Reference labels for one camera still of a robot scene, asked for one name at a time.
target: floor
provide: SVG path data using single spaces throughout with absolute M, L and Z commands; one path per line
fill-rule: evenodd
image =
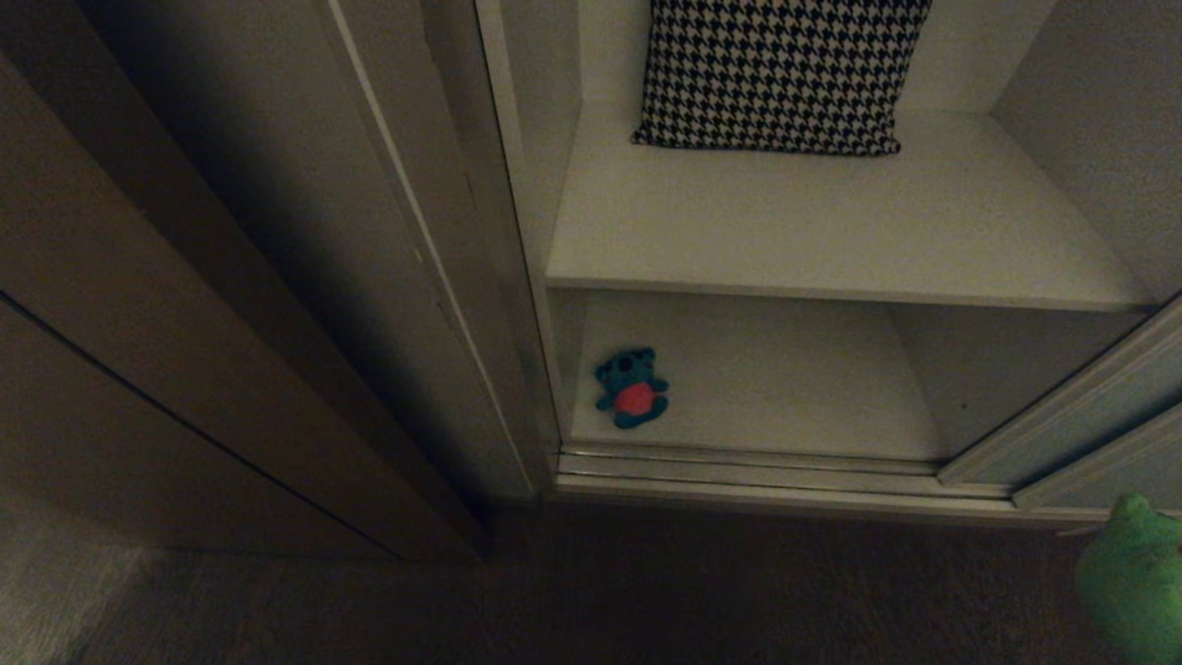
M 0 660 L 1118 663 L 1072 592 L 1087 537 L 561 504 L 492 523 L 479 567 L 134 550 L 0 523 Z

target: houndstooth pillow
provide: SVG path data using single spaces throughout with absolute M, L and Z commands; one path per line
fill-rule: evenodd
M 634 143 L 889 155 L 931 0 L 652 0 Z

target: green plush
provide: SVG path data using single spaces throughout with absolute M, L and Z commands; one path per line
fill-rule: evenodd
M 1182 522 L 1125 495 L 1077 568 L 1084 605 L 1135 665 L 1182 665 Z

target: white shelf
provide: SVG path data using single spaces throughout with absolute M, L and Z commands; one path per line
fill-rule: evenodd
M 1151 304 L 988 116 L 900 115 L 903 152 L 852 158 L 629 143 L 583 104 L 553 286 L 1121 311 Z
M 669 411 L 618 430 L 597 365 L 650 346 Z M 570 439 L 934 462 L 949 457 L 886 306 L 592 292 Z

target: blue stuffed toy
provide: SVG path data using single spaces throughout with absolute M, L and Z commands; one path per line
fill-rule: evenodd
M 658 396 L 669 383 L 652 377 L 657 353 L 650 348 L 618 353 L 595 371 L 608 393 L 596 403 L 599 411 L 616 410 L 616 428 L 630 430 L 664 413 L 669 398 Z

